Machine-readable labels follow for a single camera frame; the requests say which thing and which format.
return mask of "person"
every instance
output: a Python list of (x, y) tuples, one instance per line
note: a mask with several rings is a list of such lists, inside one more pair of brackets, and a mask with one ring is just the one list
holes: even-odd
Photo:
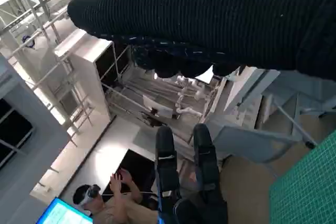
[[(130, 194), (121, 194), (121, 183), (129, 186)], [(89, 185), (78, 187), (73, 195), (73, 203), (90, 211), (94, 224), (157, 223), (157, 211), (139, 205), (142, 201), (142, 194), (127, 170), (120, 169), (118, 173), (112, 174), (110, 177), (110, 189), (113, 191), (113, 197), (107, 202), (103, 202), (100, 194), (95, 198), (88, 198), (87, 191), (89, 189)]]

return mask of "floor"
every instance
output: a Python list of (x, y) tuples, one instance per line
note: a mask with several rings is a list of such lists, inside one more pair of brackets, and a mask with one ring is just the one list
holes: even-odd
[[(336, 129), (336, 115), (321, 119), (303, 115), (301, 125), (318, 142)], [(272, 163), (278, 175), (306, 155), (304, 145), (292, 147), (286, 155)], [(228, 203), (229, 224), (266, 224), (268, 221), (268, 188), (275, 181), (262, 165), (251, 163), (239, 157), (231, 157), (221, 172), (223, 197)]]

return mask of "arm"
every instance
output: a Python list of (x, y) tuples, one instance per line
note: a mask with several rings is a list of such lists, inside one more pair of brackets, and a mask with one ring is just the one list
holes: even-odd
[(139, 204), (142, 201), (142, 194), (137, 185), (134, 183), (131, 174), (125, 169), (120, 169), (119, 172), (122, 175), (122, 182), (128, 185), (131, 189), (132, 199)]
[(127, 223), (126, 207), (120, 192), (121, 190), (120, 175), (112, 174), (110, 181), (111, 181), (110, 188), (113, 191), (115, 200), (113, 219), (118, 223)]

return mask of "hand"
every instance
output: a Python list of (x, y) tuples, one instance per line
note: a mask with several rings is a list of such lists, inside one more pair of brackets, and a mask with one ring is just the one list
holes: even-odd
[(124, 184), (129, 185), (130, 183), (132, 183), (133, 179), (132, 179), (132, 175), (130, 174), (130, 172), (128, 170), (125, 170), (123, 168), (121, 168), (119, 170), (119, 173), (122, 176), (122, 181)]
[(121, 190), (121, 178), (118, 174), (112, 174), (110, 177), (110, 189), (113, 193), (120, 192)]

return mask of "white panel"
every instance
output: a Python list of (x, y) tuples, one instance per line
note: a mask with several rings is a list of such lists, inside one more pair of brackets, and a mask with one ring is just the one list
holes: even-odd
[(243, 70), (241, 75), (238, 77), (238, 80), (233, 84), (225, 105), (224, 113), (230, 113), (235, 106), (242, 102), (244, 96), (249, 92), (250, 88), (264, 72), (264, 69), (258, 69), (255, 67), (246, 67)]
[(82, 97), (88, 95), (88, 101), (102, 114), (108, 115), (103, 89), (94, 62), (83, 59), (80, 56), (70, 57), (74, 70), (78, 73), (78, 88)]

